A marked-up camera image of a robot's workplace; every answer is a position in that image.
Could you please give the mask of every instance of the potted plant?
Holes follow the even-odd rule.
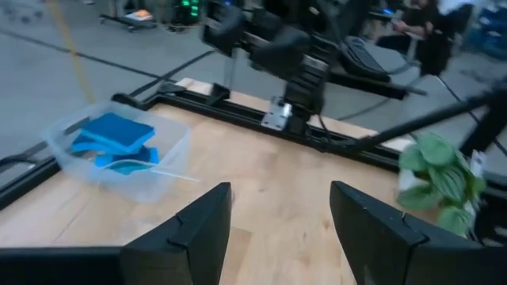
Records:
[[[409,209],[439,207],[438,226],[464,235],[486,182],[463,154],[435,134],[419,135],[399,157],[398,203]]]

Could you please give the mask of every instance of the gray floor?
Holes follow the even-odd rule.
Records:
[[[84,6],[75,0],[61,0],[60,3],[78,51],[87,55],[161,75],[211,49],[200,42],[198,29],[183,35],[168,34],[157,29],[128,33],[115,23],[99,24],[97,15],[105,9],[104,2],[97,2],[95,6]],[[66,42],[49,17],[51,14],[44,6],[40,8],[46,17],[37,23],[25,25],[19,21],[9,22],[0,16],[0,157],[23,151],[39,142],[41,130],[51,122],[87,104],[68,54],[6,35],[8,31],[15,32],[65,47]],[[402,61],[394,51],[378,47],[370,49],[386,69]],[[265,99],[282,92],[283,82],[280,79],[250,69],[244,55],[239,58],[234,89]],[[88,59],[80,59],[79,62],[97,100],[107,100],[116,92],[131,92],[152,80],[145,75]],[[214,54],[183,70],[175,79],[191,77],[205,82],[221,82],[224,65],[224,57]],[[459,72],[467,68],[488,70],[498,77],[502,76],[501,69],[505,70],[505,66],[491,66],[476,55],[456,57],[442,79],[461,98],[487,88],[487,85],[474,82]],[[416,77],[417,70],[414,69],[396,76],[394,81],[406,84]],[[382,131],[456,102],[437,78],[426,78],[417,87],[427,90],[429,95],[411,95],[404,101],[390,101],[350,122]],[[375,94],[328,85],[324,115],[339,118],[382,100],[384,97]],[[474,125],[469,115],[463,115],[424,131],[434,131],[457,144]],[[507,146],[507,135],[503,134],[498,139]],[[507,169],[503,167],[507,158],[499,149],[492,147],[489,154],[487,168],[495,173],[507,174]]]

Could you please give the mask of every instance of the clear plastic bin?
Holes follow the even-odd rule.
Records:
[[[124,175],[112,169],[95,166],[93,163],[95,153],[92,151],[80,155],[72,154],[71,144],[79,135],[80,124],[83,125],[87,120],[98,118],[107,112],[151,125],[155,135],[144,145],[158,149],[160,162],[149,169]],[[118,192],[137,202],[157,201],[170,189],[175,179],[171,173],[178,176],[186,171],[190,129],[177,121],[125,104],[115,102],[92,104],[52,124],[42,136],[65,173],[97,187]]]

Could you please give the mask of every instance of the wooden tabletop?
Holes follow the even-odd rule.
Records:
[[[201,93],[211,87],[191,79],[180,84]],[[240,93],[231,100],[263,110],[269,104]],[[57,173],[0,211],[0,246],[124,245],[230,181],[232,228],[221,284],[355,283],[334,230],[330,183],[344,181],[393,204],[395,173],[168,105],[151,112],[192,128],[188,175],[200,183],[179,180],[157,203],[141,204]],[[354,137],[374,133],[325,123]],[[386,146],[407,143],[396,139]]]

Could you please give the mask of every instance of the plant leaf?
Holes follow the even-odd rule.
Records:
[[[481,194],[484,190],[486,190],[486,180],[481,177],[472,177],[471,178],[471,190],[474,195]]]
[[[421,151],[417,144],[407,146],[399,155],[399,167],[412,171],[427,170],[428,164],[422,157]]]
[[[422,157],[430,165],[441,167],[454,161],[454,147],[440,136],[431,133],[422,135],[418,137],[417,142]]]
[[[396,200],[402,207],[408,209],[427,210],[435,207],[442,197],[439,192],[433,191],[431,186],[427,184],[401,191]]]
[[[430,168],[429,176],[435,189],[440,194],[456,202],[463,199],[467,179],[462,170],[451,167],[439,172],[434,168]]]
[[[470,172],[470,164],[468,164],[467,159],[459,150],[455,150],[456,156],[456,164],[461,167],[463,170]]]
[[[471,214],[466,210],[458,207],[446,207],[438,216],[436,223],[454,234],[462,235],[471,226],[471,221]]]

